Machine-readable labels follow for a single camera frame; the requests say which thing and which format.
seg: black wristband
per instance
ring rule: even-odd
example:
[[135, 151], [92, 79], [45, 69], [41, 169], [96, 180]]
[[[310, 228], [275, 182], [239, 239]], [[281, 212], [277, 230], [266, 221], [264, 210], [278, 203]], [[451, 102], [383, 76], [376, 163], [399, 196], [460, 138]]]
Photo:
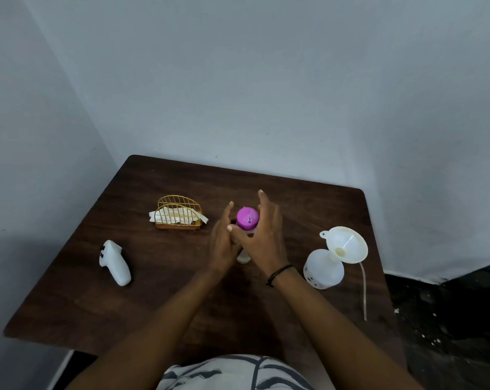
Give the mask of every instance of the black wristband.
[[293, 265], [292, 264], [285, 265], [284, 267], [281, 267], [276, 272], [274, 272], [272, 275], [270, 275], [270, 277], [267, 280], [267, 286], [270, 286], [271, 288], [273, 288], [274, 286], [272, 286], [272, 282], [274, 282], [274, 278], [277, 275], [279, 275], [280, 273], [282, 273], [285, 269], [288, 269], [290, 267], [293, 267]]

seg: bottle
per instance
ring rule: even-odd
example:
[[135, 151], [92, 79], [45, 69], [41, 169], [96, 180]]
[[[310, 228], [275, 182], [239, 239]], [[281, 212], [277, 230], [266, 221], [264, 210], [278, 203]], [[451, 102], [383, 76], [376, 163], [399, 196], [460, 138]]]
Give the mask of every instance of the bottle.
[[[250, 208], [248, 206], [241, 208], [236, 215], [236, 224], [247, 234], [254, 234], [258, 222], [259, 213], [254, 208]], [[243, 249], [238, 255], [238, 262], [240, 264], [246, 264], [249, 261], [250, 256], [248, 255], [248, 252]]]

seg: baseboard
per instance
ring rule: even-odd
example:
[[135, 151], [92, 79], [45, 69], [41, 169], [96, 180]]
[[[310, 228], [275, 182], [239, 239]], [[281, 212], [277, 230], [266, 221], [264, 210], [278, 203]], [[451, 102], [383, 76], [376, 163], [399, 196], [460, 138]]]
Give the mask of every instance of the baseboard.
[[441, 282], [434, 281], [431, 279], [424, 279], [424, 278], [414, 277], [414, 276], [408, 275], [408, 274], [402, 274], [401, 272], [398, 272], [398, 271], [386, 271], [386, 270], [384, 270], [384, 273], [387, 275], [394, 275], [396, 277], [401, 277], [401, 278], [409, 278], [409, 279], [413, 279], [413, 280], [417, 280], [417, 281], [429, 283], [429, 284], [440, 284], [441, 283]]
[[55, 371], [55, 374], [52, 378], [52, 380], [50, 381], [50, 383], [48, 384], [47, 386], [47, 390], [53, 390], [57, 381], [59, 380], [59, 378], [61, 377], [61, 375], [63, 374], [63, 371], [65, 370], [66, 368], [66, 365], [68, 365], [68, 361], [70, 361], [70, 359], [72, 358], [72, 354], [73, 354], [73, 350], [70, 350], [65, 358], [63, 359], [63, 362], [61, 363], [61, 365], [59, 366], [59, 368], [57, 369], [57, 371]]

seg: wall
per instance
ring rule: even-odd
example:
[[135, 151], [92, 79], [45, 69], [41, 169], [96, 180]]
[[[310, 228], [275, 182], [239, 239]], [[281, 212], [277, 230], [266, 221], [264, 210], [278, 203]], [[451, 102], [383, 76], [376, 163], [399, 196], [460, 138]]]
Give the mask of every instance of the wall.
[[0, 389], [44, 389], [65, 350], [2, 330], [116, 172], [22, 0], [0, 0]]
[[386, 271], [490, 263], [490, 0], [26, 2], [118, 165], [360, 187]]

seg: wooden table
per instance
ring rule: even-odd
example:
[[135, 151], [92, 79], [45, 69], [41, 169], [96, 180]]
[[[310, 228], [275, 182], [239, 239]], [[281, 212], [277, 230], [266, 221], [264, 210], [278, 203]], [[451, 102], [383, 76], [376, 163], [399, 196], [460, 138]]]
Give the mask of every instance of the wooden table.
[[[227, 203], [234, 200], [235, 212], [256, 206], [260, 188], [283, 211], [288, 259], [301, 273], [308, 254], [326, 248], [320, 231], [340, 225], [365, 238], [368, 321], [362, 314], [359, 265], [345, 264], [344, 280], [321, 293], [405, 367], [361, 190], [136, 155], [106, 187], [9, 321], [5, 335], [104, 353], [143, 324], [202, 266], [210, 230]], [[167, 194], [196, 200], [209, 224], [195, 231], [157, 229], [148, 213]], [[132, 276], [125, 287], [99, 266], [99, 250], [108, 239], [123, 247]], [[211, 293], [175, 361], [192, 363], [230, 353], [268, 355], [298, 368], [317, 358], [290, 308], [274, 288], [265, 286], [265, 277], [252, 262], [234, 265]]]

